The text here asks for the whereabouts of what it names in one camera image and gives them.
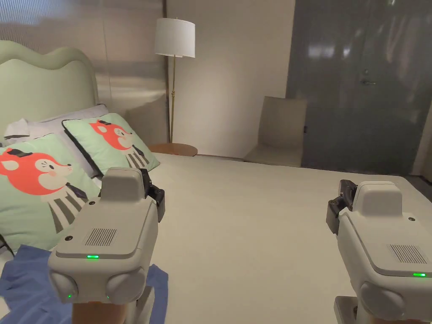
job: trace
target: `cartoon fox print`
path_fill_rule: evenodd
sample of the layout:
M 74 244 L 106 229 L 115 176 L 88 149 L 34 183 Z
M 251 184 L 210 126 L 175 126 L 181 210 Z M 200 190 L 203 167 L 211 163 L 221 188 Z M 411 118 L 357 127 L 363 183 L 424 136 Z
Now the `cartoon fox print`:
M 84 191 L 67 181 L 72 170 L 71 164 L 62 165 L 45 153 L 8 148 L 0 155 L 0 175 L 19 191 L 48 203 L 57 233 L 73 223 L 88 201 Z
M 145 168 L 149 161 L 144 153 L 133 144 L 133 134 L 123 127 L 98 120 L 90 123 L 95 132 L 102 135 L 109 145 L 118 149 L 126 156 L 130 168 Z

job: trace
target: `speaker grille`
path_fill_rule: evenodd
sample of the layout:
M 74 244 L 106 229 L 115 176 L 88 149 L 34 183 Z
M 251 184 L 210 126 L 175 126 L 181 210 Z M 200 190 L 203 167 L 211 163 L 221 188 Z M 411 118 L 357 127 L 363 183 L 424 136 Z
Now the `speaker grille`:
M 116 229 L 92 229 L 86 246 L 110 246 L 117 234 Z
M 401 263 L 428 264 L 422 250 L 416 245 L 390 244 L 389 248 Z

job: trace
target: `white lampshade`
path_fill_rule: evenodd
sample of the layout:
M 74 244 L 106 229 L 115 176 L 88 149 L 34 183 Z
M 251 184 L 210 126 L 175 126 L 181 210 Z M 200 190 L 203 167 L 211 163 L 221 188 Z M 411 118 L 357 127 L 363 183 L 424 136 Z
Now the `white lampshade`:
M 195 24 L 179 19 L 159 18 L 156 23 L 155 53 L 195 57 Z

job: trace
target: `white pillow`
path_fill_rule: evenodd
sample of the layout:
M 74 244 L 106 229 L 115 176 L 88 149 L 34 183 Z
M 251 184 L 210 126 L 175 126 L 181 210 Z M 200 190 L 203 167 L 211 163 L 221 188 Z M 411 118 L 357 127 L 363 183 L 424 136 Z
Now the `white pillow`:
M 70 153 L 74 156 L 75 160 L 77 160 L 88 176 L 92 178 L 96 176 L 98 172 L 89 164 L 87 159 L 83 156 L 69 136 L 66 135 L 61 122 L 65 119 L 95 118 L 108 113 L 109 111 L 106 106 L 104 104 L 99 104 L 95 107 L 74 111 L 54 118 L 45 119 L 43 121 L 27 121 L 26 119 L 22 118 L 6 127 L 4 138 L 6 140 L 6 144 L 11 145 L 33 140 L 50 133 L 57 134 L 60 140 L 64 142 Z

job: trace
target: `round wooden table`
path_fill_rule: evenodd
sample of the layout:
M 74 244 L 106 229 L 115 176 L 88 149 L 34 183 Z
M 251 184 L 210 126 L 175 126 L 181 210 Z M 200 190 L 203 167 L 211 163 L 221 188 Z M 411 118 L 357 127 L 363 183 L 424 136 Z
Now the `round wooden table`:
M 196 147 L 179 143 L 163 143 L 150 145 L 149 149 L 154 153 L 164 153 L 181 156 L 195 156 L 198 154 L 198 150 Z

